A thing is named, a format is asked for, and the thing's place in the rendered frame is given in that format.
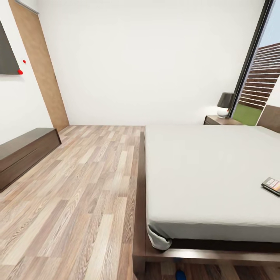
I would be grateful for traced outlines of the hardback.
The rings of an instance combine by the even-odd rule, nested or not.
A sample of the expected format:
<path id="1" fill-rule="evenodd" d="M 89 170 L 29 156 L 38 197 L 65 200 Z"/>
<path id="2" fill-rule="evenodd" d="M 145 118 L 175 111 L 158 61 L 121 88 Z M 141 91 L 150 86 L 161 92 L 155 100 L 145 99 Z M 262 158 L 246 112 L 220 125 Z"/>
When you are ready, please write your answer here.
<path id="1" fill-rule="evenodd" d="M 268 177 L 261 185 L 280 196 L 280 182 L 279 181 L 277 181 L 271 177 Z"/>

